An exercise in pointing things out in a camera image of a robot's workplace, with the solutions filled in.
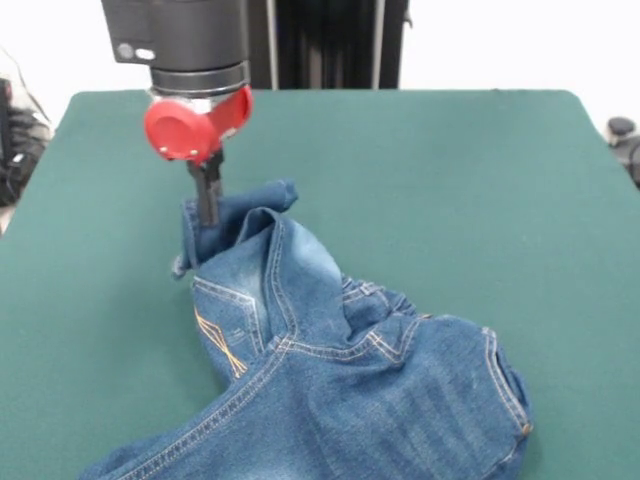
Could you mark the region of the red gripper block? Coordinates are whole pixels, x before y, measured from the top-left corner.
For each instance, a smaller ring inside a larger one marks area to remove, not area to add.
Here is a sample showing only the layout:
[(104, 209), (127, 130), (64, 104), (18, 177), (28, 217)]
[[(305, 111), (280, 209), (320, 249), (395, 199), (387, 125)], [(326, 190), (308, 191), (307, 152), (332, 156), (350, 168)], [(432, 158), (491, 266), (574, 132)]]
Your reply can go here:
[(245, 85), (211, 98), (155, 96), (145, 113), (144, 131), (151, 147), (169, 161), (190, 161), (187, 170), (195, 183), (203, 226), (219, 221), (222, 144), (245, 126), (252, 109), (252, 91)]

